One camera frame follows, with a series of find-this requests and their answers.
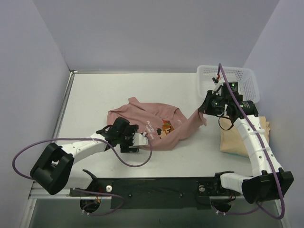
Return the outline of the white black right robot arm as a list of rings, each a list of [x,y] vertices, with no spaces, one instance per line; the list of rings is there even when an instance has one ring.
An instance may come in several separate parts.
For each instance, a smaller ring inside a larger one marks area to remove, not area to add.
[[[239,175],[231,171],[218,174],[212,183],[216,194],[227,190],[241,193],[250,204],[282,200],[294,181],[290,171],[284,171],[276,160],[264,135],[260,117],[252,101],[225,99],[209,90],[200,113],[216,116],[228,116],[239,132],[245,145],[252,167],[252,176]]]

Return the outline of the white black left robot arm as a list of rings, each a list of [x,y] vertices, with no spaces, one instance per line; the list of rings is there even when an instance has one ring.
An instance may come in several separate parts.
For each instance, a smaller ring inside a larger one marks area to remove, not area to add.
[[[31,169],[30,177],[50,195],[55,195],[68,183],[75,163],[117,145],[122,152],[128,153],[138,152],[140,146],[147,144],[146,134],[139,132],[138,125],[131,125],[128,120],[118,117],[113,124],[96,131],[85,140],[47,145]]]

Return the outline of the pink graphic t shirt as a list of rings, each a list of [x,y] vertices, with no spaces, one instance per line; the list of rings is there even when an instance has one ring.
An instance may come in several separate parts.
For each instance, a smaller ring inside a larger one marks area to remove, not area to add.
[[[129,103],[108,111],[107,124],[113,124],[122,117],[131,125],[138,125],[138,131],[147,133],[154,151],[170,151],[179,141],[191,137],[207,120],[197,110],[186,118],[175,106],[163,103],[143,103],[135,97]]]

